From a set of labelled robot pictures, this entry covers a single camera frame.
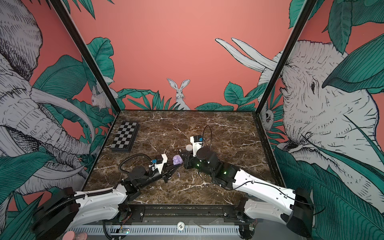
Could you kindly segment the purple earbud charging case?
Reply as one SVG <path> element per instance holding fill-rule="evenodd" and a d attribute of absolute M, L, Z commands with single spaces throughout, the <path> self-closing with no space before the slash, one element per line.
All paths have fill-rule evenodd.
<path fill-rule="evenodd" d="M 173 165 L 181 165 L 183 163 L 183 159 L 180 155 L 173 156 Z"/>

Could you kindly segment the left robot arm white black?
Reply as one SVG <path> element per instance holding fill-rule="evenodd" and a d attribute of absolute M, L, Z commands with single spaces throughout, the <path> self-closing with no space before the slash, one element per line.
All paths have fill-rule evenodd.
<path fill-rule="evenodd" d="M 113 219 L 120 211 L 126 211 L 129 202 L 141 194 L 141 189 L 160 179 L 167 182 L 183 163 L 180 155 L 175 155 L 168 162 L 165 154 L 151 159 L 149 167 L 136 166 L 131 171 L 124 170 L 127 162 L 122 161 L 118 169 L 126 174 L 114 187 L 75 192 L 68 187 L 54 194 L 50 200 L 35 210 L 30 232 L 38 240 L 57 238 L 71 227 L 88 224 L 99 220 Z"/>

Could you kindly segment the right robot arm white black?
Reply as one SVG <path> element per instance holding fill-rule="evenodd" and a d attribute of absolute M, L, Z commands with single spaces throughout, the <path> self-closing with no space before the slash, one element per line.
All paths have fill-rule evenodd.
<path fill-rule="evenodd" d="M 239 191 L 252 199 L 244 199 L 237 207 L 241 221 L 268 220 L 285 225 L 291 232 L 312 238 L 316 205 L 303 188 L 284 188 L 261 180 L 238 166 L 221 161 L 204 135 L 192 136 L 190 144 L 180 152 L 184 168 L 196 169 L 211 177 L 212 183 L 227 190 Z"/>

